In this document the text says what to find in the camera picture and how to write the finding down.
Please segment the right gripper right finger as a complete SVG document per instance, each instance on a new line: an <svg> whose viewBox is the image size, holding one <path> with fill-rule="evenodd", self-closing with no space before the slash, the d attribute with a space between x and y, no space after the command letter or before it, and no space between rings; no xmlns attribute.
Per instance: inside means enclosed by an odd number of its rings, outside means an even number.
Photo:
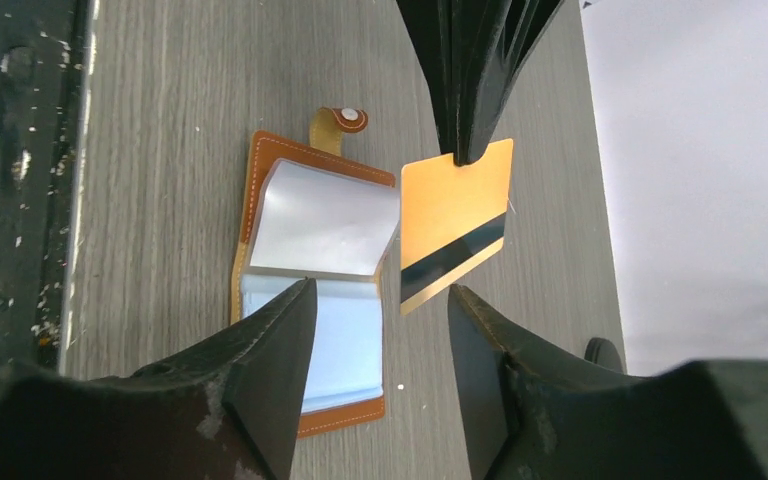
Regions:
<svg viewBox="0 0 768 480"><path fill-rule="evenodd" d="M448 321L474 479L768 479L768 360L630 376L463 285L449 289Z"/></svg>

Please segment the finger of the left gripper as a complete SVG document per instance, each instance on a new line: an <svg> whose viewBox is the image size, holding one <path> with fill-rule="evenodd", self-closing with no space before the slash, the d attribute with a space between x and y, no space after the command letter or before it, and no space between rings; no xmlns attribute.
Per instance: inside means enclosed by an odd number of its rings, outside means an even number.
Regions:
<svg viewBox="0 0 768 480"><path fill-rule="evenodd" d="M560 0L453 3L454 158L484 155L525 61Z"/></svg>
<svg viewBox="0 0 768 480"><path fill-rule="evenodd" d="M398 0L397 5L428 86L440 150L460 156L457 43L462 3Z"/></svg>

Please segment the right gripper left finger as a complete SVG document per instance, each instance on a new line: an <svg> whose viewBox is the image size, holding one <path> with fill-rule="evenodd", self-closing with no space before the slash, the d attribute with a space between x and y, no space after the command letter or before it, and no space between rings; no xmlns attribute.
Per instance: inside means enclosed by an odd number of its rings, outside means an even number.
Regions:
<svg viewBox="0 0 768 480"><path fill-rule="evenodd" d="M317 314L299 280L129 377L0 361L0 479L286 479Z"/></svg>

